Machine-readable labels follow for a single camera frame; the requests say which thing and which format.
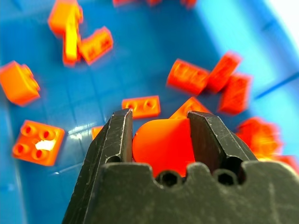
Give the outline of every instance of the blue grid pattern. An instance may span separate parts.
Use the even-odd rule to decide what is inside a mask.
[[[250,14],[238,11],[244,7],[243,1],[201,0],[194,10],[186,10],[178,1],[165,1],[153,8],[135,3],[116,9],[110,2],[82,1],[82,37],[105,25],[115,44],[111,52],[91,66],[81,62],[75,68],[62,64],[62,42],[46,23],[50,9],[38,12],[52,0],[43,6],[33,0],[4,1],[7,2],[4,8],[11,14],[0,12],[1,64],[12,60],[25,63],[41,87],[41,99],[24,108],[7,102],[0,93],[0,158],[7,159],[1,161],[0,168],[1,174],[8,171],[0,175],[1,201],[7,202],[0,219],[7,220],[5,223],[60,223],[92,140],[91,127],[105,124],[114,111],[121,109],[124,98],[159,95],[162,112],[158,118],[168,118],[190,97],[165,88],[167,75],[177,58],[211,70],[224,51],[235,49],[246,56],[240,70],[256,78],[254,97],[281,79],[273,71],[283,70],[285,77],[290,75],[289,70],[284,70],[285,64],[275,63],[279,59],[269,53],[273,46],[265,44],[263,34],[257,37],[253,34],[257,28],[247,21]],[[242,41],[228,30],[238,30]],[[265,83],[270,77],[273,80]],[[204,92],[198,99],[234,131],[240,122],[253,115],[277,123],[281,114],[271,112],[276,106],[275,98],[281,100],[286,89],[292,90],[288,97],[298,95],[293,88],[296,82],[288,85],[292,88],[283,86],[276,95],[254,100],[249,110],[235,117],[217,113],[219,95]],[[286,112],[293,112],[297,103],[287,102],[293,107]],[[53,167],[14,162],[11,158],[11,146],[25,119],[66,131]],[[133,131],[149,120],[134,121]],[[283,134],[294,131],[283,119],[279,124]],[[292,148],[299,146],[295,139],[293,135],[285,137],[290,142],[287,153],[294,154]]]

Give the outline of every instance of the blue plastic bin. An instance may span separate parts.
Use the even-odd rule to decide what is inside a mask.
[[[299,155],[297,53],[277,19],[260,0],[199,0],[186,10],[178,0],[156,7],[144,1],[114,8],[110,0],[79,1],[83,38],[106,26],[114,38],[111,52],[88,66],[62,64],[62,42],[49,30],[54,0],[1,0],[0,64],[12,60],[30,67],[41,98],[22,108],[0,92],[0,222],[58,224],[70,200],[91,127],[105,124],[124,98],[159,95],[160,119],[170,117],[190,96],[165,87],[177,58],[211,70],[234,50],[244,60],[239,71],[254,76],[250,108],[230,117],[217,113],[219,95],[198,99],[232,130],[261,116],[277,123],[284,154]],[[66,131],[53,167],[11,156],[25,119]],[[134,132],[149,119],[134,121]]]

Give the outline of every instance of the blue bin floor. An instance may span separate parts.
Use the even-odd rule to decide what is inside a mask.
[[[13,7],[13,1],[7,2],[11,4],[7,7]],[[31,8],[25,1],[16,2],[19,6],[15,11]],[[41,87],[41,98],[24,108],[9,103],[0,92],[0,197],[1,203],[7,203],[0,218],[4,223],[61,223],[92,141],[92,127],[104,125],[114,111],[121,109],[124,98],[159,95],[161,115],[157,119],[166,119],[190,97],[165,87],[177,58],[212,70],[226,50],[239,52],[245,57],[240,71],[255,76],[250,109],[230,117],[217,112],[219,95],[204,92],[198,99],[219,115],[232,131],[240,122],[255,115],[279,123],[284,141],[289,143],[286,144],[286,153],[299,154],[294,151],[299,146],[296,136],[287,135],[294,128],[286,125],[285,121],[292,122],[292,119],[281,118],[284,112],[296,116],[294,112],[298,103],[291,99],[298,96],[298,90],[294,88],[297,81],[292,80],[287,83],[289,86],[284,85],[273,94],[258,97],[291,73],[285,72],[284,77],[276,76],[274,72],[277,70],[272,68],[272,63],[278,59],[268,51],[272,45],[264,45],[267,41],[263,34],[251,39],[256,27],[251,21],[246,21],[249,20],[246,14],[236,13],[242,4],[225,1],[228,4],[222,15],[224,20],[229,20],[226,26],[242,27],[240,32],[243,32],[244,39],[238,45],[240,42],[237,40],[226,41],[230,37],[225,35],[221,42],[221,34],[216,32],[217,29],[225,32],[223,24],[216,24],[217,20],[221,21],[217,10],[221,11],[223,1],[217,1],[218,6],[212,7],[210,2],[215,3],[215,0],[203,0],[193,10],[186,10],[178,0],[165,1],[157,7],[138,2],[119,8],[105,1],[82,1],[84,23],[80,25],[81,36],[88,37],[95,29],[106,26],[114,38],[114,48],[91,66],[81,62],[74,68],[66,68],[62,64],[62,41],[52,34],[47,25],[51,4],[46,2],[49,6],[46,9],[21,16],[15,13],[12,18],[5,14],[0,20],[1,65],[12,60],[26,64]],[[241,18],[236,21],[233,16]],[[253,68],[255,63],[263,65]],[[285,64],[276,66],[282,70]],[[276,99],[286,103],[281,113],[275,110]],[[11,158],[11,147],[25,119],[58,126],[66,131],[53,167]],[[135,120],[133,131],[149,120]]]

